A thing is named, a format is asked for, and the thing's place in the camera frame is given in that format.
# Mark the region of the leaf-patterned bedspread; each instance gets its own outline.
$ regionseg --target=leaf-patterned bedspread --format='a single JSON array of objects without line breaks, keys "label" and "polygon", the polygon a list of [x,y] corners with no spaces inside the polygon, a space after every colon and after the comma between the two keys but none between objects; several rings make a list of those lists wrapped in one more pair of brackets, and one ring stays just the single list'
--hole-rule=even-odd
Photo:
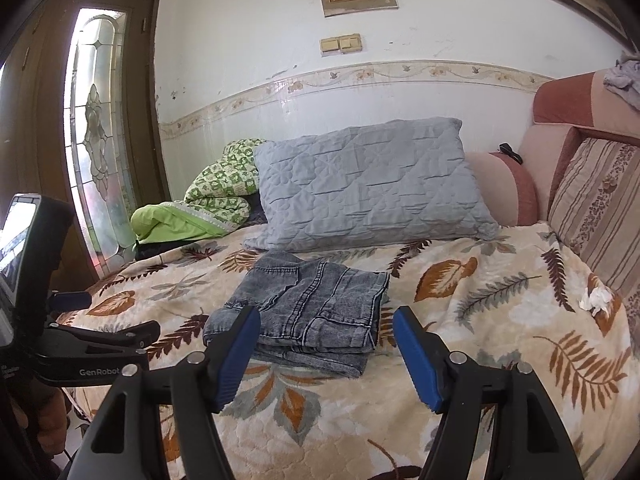
[{"label": "leaf-patterned bedspread", "polygon": [[[207,315],[222,306],[259,253],[242,248],[263,229],[241,229],[132,264],[95,293],[91,309],[60,319],[116,331],[150,319],[162,326],[148,349],[152,368],[203,348]],[[640,436],[640,367],[620,298],[609,316],[578,307],[596,276],[549,227],[503,228],[492,242],[461,238],[405,246],[309,253],[391,273],[379,348],[357,380],[251,362],[238,396],[215,422],[236,478],[326,480],[416,478],[439,416],[418,401],[396,349],[393,310],[408,304],[425,330],[481,364],[533,365],[588,479],[613,478]],[[105,387],[78,388],[88,416]],[[161,410],[173,479],[184,469],[170,408]],[[482,416],[470,478],[480,479],[492,412]]]}]

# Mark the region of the gray quilted pillow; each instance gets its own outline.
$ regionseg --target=gray quilted pillow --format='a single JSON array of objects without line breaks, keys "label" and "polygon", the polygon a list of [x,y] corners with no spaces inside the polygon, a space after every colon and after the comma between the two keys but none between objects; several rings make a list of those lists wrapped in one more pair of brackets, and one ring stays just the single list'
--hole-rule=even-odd
[{"label": "gray quilted pillow", "polygon": [[462,121],[354,126],[254,150],[268,225],[256,249],[309,251],[475,237],[498,224],[465,162]]}]

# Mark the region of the gray denim jeans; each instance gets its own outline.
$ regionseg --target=gray denim jeans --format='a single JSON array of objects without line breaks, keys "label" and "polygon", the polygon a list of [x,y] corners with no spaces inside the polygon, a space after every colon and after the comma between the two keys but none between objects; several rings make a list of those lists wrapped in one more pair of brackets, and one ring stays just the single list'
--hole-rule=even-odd
[{"label": "gray denim jeans", "polygon": [[253,305],[261,320],[255,358],[359,377],[376,345],[388,284],[386,272],[269,251],[211,314],[202,337],[208,344]]}]

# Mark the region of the hand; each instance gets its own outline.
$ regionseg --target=hand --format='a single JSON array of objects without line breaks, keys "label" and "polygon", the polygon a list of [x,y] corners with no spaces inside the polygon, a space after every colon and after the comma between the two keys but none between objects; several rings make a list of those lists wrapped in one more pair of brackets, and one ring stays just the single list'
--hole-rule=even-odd
[{"label": "hand", "polygon": [[[11,397],[10,400],[15,420],[26,430],[29,419]],[[62,390],[56,388],[53,395],[38,410],[38,426],[38,442],[44,452],[50,456],[62,453],[66,443],[66,406]]]}]

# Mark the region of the device screen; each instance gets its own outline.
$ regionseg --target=device screen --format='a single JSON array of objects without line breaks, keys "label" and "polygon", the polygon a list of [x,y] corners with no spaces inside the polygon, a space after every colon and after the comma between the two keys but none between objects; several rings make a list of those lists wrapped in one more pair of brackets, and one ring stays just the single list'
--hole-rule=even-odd
[{"label": "device screen", "polygon": [[35,213],[33,202],[13,202],[0,232],[0,277],[12,292],[18,282],[22,250]]}]

